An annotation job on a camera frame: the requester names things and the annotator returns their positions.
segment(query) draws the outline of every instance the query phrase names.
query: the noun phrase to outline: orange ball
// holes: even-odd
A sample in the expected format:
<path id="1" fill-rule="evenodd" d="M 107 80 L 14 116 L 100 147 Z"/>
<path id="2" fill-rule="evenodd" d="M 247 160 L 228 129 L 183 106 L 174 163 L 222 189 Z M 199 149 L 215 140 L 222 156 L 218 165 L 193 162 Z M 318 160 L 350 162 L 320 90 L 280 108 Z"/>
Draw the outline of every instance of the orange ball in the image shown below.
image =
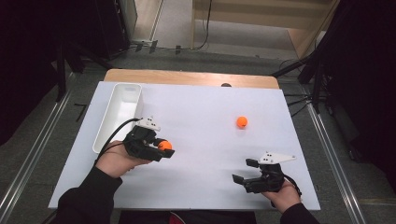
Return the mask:
<path id="1" fill-rule="evenodd" d="M 239 128 L 245 128 L 245 127 L 248 125 L 248 119 L 245 118 L 245 117 L 243 117 L 243 116 L 241 116 L 241 117 L 239 117 L 239 118 L 236 120 L 236 125 L 237 125 Z"/>
<path id="2" fill-rule="evenodd" d="M 168 141 L 161 141 L 161 143 L 158 144 L 158 149 L 160 150 L 172 149 L 172 144 Z"/>

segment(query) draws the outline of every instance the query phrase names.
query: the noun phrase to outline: person's arm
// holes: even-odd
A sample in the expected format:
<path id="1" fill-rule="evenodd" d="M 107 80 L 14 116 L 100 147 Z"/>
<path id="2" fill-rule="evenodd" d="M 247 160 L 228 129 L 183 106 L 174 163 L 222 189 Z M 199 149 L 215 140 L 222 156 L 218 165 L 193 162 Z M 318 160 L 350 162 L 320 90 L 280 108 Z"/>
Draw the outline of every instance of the person's arm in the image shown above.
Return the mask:
<path id="1" fill-rule="evenodd" d="M 78 188 L 68 190 L 58 202 L 51 223 L 109 223 L 120 176 L 145 161 L 130 157 L 124 145 L 113 142 Z"/>
<path id="2" fill-rule="evenodd" d="M 319 224 L 301 203 L 297 190 L 289 181 L 283 183 L 279 192 L 262 192 L 262 195 L 271 200 L 282 213 L 281 224 Z"/>

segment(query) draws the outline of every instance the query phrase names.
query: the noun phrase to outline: floor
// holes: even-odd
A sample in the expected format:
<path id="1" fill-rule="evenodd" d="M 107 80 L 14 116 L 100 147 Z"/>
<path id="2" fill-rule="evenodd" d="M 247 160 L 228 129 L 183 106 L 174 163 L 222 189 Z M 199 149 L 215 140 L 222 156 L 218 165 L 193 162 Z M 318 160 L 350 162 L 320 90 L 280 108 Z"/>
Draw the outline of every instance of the floor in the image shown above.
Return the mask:
<path id="1" fill-rule="evenodd" d="M 141 14 L 144 14 L 143 8 L 146 6 L 140 4 L 144 2 L 148 1 L 136 0 Z M 297 61 L 285 29 L 222 22 L 210 22 L 209 38 L 202 50 L 186 50 L 176 55 L 172 50 L 176 45 L 184 48 L 190 44 L 191 3 L 163 0 L 156 1 L 155 4 L 153 11 L 159 13 L 154 16 L 147 13 L 151 17 L 147 21 L 151 23 L 146 25 L 151 30 L 136 32 L 135 41 L 149 44 L 152 40 L 158 40 L 158 48 L 154 53 L 150 53 L 149 49 L 139 52 L 130 50 L 110 61 L 114 66 L 268 75 Z M 197 21 L 196 27 L 202 27 L 202 24 L 202 21 Z M 203 36 L 204 31 L 197 30 L 197 46 L 203 41 Z M 0 223 L 41 223 L 51 213 L 47 208 L 48 203 L 83 121 L 82 105 L 90 103 L 97 82 L 103 80 L 106 73 L 105 69 L 95 63 L 85 61 L 85 64 L 84 74 L 72 73 L 68 78 L 70 88 L 63 105 L 53 102 L 56 89 L 49 92 L 14 136 L 0 146 L 0 193 L 5 197 L 13 194 L 18 199 L 12 201 L 9 209 L 1 204 Z M 294 70 L 278 79 L 280 88 L 285 93 L 311 91 L 312 85 L 302 86 L 297 82 L 298 74 L 299 71 Z M 300 99 L 300 96 L 287 97 L 288 102 Z M 293 114 L 303 106 L 304 102 L 291 106 L 290 113 Z M 318 127 L 315 126 L 311 110 L 310 105 L 305 107 L 293 117 L 293 123 L 322 208 L 321 211 L 314 212 L 314 215 L 321 223 L 396 223 L 396 196 L 386 178 L 372 164 L 356 163 L 349 158 L 347 144 L 336 122 L 320 105 L 320 118 L 352 189 L 353 195 L 348 196 L 356 197 L 364 217 L 360 222 L 351 219 L 346 206 L 348 197 L 342 193 L 332 161 L 329 160 L 322 139 L 318 137 Z M 54 116 L 54 111 L 60 111 L 60 116 L 53 118 L 54 123 L 46 123 Z M 43 127 L 49 127 L 50 131 L 42 133 Z M 37 138 L 42 140 L 42 145 L 36 142 Z M 16 178 L 21 175 L 27 178 L 24 181 Z M 19 184 L 17 190 L 9 191 L 13 184 Z M 120 211 L 114 212 L 112 223 L 118 222 L 119 213 Z M 256 217 L 258 223 L 278 223 L 280 214 L 276 211 L 257 211 Z"/>

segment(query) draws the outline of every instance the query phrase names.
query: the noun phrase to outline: black sleeve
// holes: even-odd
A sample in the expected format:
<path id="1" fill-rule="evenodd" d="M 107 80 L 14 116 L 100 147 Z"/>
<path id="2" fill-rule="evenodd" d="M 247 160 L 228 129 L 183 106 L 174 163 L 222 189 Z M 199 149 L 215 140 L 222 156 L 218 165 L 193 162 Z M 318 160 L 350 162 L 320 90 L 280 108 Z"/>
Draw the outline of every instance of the black sleeve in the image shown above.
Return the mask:
<path id="1" fill-rule="evenodd" d="M 312 214 L 306 210 L 302 203 L 297 203 L 294 206 L 286 210 L 282 218 L 280 219 L 280 224 L 319 224 L 319 222 L 312 216 Z"/>
<path id="2" fill-rule="evenodd" d="M 121 184 L 120 178 L 92 167 L 78 188 L 68 190 L 59 199 L 56 218 L 51 223 L 110 223 L 114 193 Z"/>

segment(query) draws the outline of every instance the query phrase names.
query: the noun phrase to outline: hand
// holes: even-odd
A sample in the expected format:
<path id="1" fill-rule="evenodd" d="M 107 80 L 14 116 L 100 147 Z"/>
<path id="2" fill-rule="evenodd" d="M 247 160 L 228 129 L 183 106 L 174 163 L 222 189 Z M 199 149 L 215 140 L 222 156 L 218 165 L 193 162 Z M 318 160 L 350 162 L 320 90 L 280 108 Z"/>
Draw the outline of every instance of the hand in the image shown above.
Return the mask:
<path id="1" fill-rule="evenodd" d="M 114 141 L 108 144 L 107 148 L 108 150 L 99 158 L 95 166 L 113 178 L 124 175 L 138 165 L 151 162 L 128 155 L 121 141 Z"/>
<path id="2" fill-rule="evenodd" d="M 301 202 L 294 185 L 287 180 L 285 180 L 279 192 L 262 192 L 262 195 L 271 200 L 276 209 L 282 214 L 288 208 Z"/>

